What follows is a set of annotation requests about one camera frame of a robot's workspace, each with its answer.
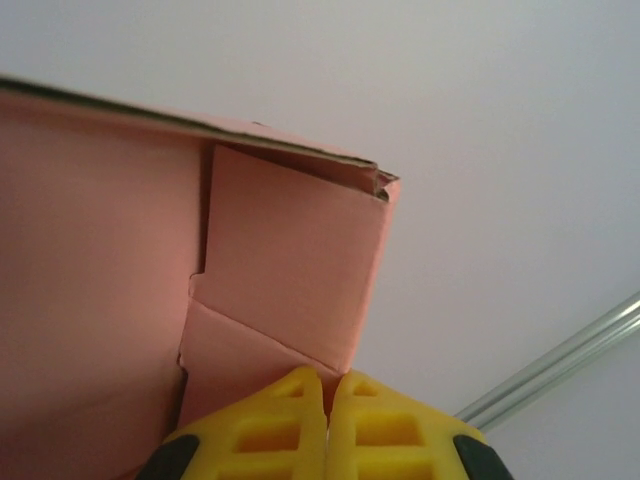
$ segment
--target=cardboard box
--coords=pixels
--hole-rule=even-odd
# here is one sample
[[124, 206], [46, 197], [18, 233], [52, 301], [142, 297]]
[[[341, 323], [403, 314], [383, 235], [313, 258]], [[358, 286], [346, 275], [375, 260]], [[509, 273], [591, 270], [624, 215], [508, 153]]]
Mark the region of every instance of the cardboard box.
[[260, 124], [1, 78], [0, 477], [124, 478], [301, 364], [330, 391], [397, 187]]

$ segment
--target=black rubber grip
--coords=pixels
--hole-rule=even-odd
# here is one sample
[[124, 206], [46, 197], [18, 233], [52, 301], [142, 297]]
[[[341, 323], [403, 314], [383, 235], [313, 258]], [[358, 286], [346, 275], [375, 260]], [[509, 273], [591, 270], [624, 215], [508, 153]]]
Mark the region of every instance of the black rubber grip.
[[160, 445], [136, 480], [180, 480], [199, 445], [200, 440], [195, 435], [182, 435]]
[[453, 437], [469, 480], [514, 480], [496, 451], [467, 435]]

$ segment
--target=metal rod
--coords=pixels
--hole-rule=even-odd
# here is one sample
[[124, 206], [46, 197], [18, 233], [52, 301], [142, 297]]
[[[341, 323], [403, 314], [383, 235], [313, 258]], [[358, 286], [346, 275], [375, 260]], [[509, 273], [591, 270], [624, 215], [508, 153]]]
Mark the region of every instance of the metal rod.
[[487, 431], [640, 329], [640, 292], [530, 363], [456, 417]]

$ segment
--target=cardboard edge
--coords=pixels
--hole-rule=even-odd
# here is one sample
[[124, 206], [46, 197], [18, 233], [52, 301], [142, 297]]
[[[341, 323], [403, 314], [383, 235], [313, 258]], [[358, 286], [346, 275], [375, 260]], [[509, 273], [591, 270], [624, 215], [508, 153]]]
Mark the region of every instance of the cardboard edge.
[[390, 174], [381, 172], [376, 162], [364, 159], [355, 154], [348, 152], [331, 151], [330, 146], [322, 146], [320, 144], [305, 145], [307, 141], [301, 137], [288, 135], [291, 139], [299, 140], [300, 143], [279, 140], [270, 137], [267, 133], [272, 130], [273, 133], [279, 132], [270, 127], [265, 127], [265, 135], [257, 135], [248, 133], [240, 129], [224, 128], [214, 121], [202, 119], [201, 117], [189, 117], [182, 112], [163, 111], [160, 109], [148, 108], [138, 105], [131, 105], [124, 102], [114, 101], [104, 97], [95, 95], [86, 95], [71, 91], [69, 89], [61, 89], [58, 87], [45, 85], [42, 83], [34, 83], [24, 79], [0, 74], [0, 91], [9, 92], [15, 95], [35, 97], [51, 102], [70, 104], [85, 109], [95, 109], [104, 113], [110, 113], [121, 116], [133, 117], [138, 120], [144, 120], [149, 123], [161, 124], [170, 127], [172, 130], [182, 132], [190, 132], [200, 134], [207, 138], [216, 139], [222, 142], [232, 142], [242, 145], [255, 146], [258, 148], [266, 148], [295, 154], [309, 155], [328, 161], [358, 167], [363, 169], [374, 170], [378, 177], [374, 185], [374, 191], [369, 192], [378, 195], [382, 189], [380, 179], [387, 179]]

